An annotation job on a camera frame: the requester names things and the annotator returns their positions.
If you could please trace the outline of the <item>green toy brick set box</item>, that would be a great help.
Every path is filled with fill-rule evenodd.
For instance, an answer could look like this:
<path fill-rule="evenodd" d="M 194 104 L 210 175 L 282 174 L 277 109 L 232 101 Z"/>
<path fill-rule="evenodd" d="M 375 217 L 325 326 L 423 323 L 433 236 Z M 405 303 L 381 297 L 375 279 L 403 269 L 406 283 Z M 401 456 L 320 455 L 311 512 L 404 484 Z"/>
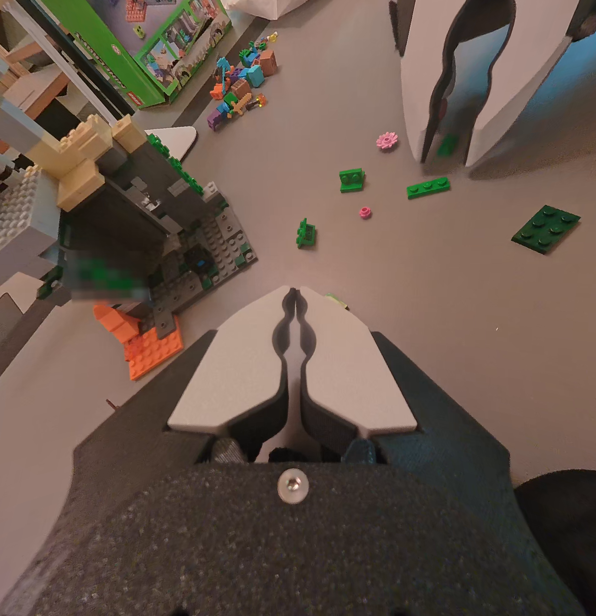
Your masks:
<path fill-rule="evenodd" d="M 43 1 L 137 108 L 173 101 L 232 27 L 221 1 Z"/>

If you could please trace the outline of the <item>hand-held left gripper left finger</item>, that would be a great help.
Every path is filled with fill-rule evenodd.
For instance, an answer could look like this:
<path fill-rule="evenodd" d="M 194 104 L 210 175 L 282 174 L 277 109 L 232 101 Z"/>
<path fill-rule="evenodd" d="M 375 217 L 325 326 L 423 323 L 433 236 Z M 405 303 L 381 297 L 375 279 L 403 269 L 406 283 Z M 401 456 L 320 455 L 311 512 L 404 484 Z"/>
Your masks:
<path fill-rule="evenodd" d="M 280 287 L 216 331 L 167 422 L 177 432 L 231 437 L 249 461 L 287 422 L 285 352 L 297 290 Z"/>

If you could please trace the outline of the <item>black wrist rest cushion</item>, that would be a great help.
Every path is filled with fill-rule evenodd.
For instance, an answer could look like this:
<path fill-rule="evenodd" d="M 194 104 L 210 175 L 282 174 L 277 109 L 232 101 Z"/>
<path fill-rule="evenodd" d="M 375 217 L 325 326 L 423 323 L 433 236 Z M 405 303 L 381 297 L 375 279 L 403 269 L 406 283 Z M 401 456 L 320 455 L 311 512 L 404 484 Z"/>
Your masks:
<path fill-rule="evenodd" d="M 515 488 L 541 550 L 588 615 L 596 615 L 596 471 L 567 469 Z"/>

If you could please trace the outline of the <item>dark green plate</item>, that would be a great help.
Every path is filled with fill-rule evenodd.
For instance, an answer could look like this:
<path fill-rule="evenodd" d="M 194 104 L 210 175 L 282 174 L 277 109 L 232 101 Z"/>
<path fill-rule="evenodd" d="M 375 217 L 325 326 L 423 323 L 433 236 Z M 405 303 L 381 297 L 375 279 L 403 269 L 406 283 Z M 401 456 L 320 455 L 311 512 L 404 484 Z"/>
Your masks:
<path fill-rule="evenodd" d="M 511 241 L 534 252 L 548 254 L 580 220 L 576 214 L 545 204 L 512 236 Z"/>

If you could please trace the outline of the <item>toy brick castle model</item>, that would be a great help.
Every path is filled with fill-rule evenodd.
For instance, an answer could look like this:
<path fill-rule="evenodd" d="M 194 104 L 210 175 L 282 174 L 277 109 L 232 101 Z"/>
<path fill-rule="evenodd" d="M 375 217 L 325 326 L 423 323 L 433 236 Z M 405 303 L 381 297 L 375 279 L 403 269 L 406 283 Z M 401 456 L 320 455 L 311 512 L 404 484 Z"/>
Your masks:
<path fill-rule="evenodd" d="M 0 342 L 0 376 L 56 306 L 95 300 L 124 346 L 131 380 L 183 349 L 176 311 L 238 271 L 225 241 L 233 211 L 201 187 L 130 115 L 89 115 L 56 139 L 0 94 L 0 138 L 32 165 L 0 153 L 0 286 L 41 281 L 31 307 Z"/>

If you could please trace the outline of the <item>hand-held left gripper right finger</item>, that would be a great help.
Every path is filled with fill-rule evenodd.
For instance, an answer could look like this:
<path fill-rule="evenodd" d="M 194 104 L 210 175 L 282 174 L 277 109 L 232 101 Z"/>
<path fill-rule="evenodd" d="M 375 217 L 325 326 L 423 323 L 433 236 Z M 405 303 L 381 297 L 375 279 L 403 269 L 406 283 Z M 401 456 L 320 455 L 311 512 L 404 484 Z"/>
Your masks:
<path fill-rule="evenodd" d="M 301 421 L 325 449 L 343 456 L 355 439 L 410 434 L 417 420 L 370 329 L 310 288 L 298 290 Z"/>

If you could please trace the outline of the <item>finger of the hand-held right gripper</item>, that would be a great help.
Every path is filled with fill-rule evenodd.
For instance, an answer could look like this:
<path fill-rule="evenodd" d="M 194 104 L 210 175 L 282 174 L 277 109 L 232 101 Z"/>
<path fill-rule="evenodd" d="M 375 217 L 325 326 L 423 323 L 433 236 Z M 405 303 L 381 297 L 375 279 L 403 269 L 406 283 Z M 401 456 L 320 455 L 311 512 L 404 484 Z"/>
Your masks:
<path fill-rule="evenodd" d="M 407 141 L 425 162 L 448 107 L 454 83 L 456 24 L 465 1 L 406 1 L 399 4 L 402 98 Z"/>
<path fill-rule="evenodd" d="M 579 1 L 514 1 L 508 35 L 488 70 L 488 93 L 465 161 L 476 165 L 508 132 L 571 44 Z"/>

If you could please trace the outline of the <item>pile of colourful loose bricks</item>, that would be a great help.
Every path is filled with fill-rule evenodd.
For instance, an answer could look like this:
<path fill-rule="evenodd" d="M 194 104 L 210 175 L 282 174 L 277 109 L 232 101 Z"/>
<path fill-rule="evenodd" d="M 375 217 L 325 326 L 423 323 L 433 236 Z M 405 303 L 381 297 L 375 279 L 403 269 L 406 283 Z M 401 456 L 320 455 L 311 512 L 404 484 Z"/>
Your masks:
<path fill-rule="evenodd" d="M 277 37 L 278 32 L 274 31 L 250 41 L 248 47 L 240 51 L 238 65 L 232 65 L 226 57 L 217 58 L 212 73 L 214 84 L 209 92 L 216 106 L 207 117 L 212 131 L 268 103 L 260 89 L 265 80 L 278 70 L 275 52 L 271 48 Z"/>

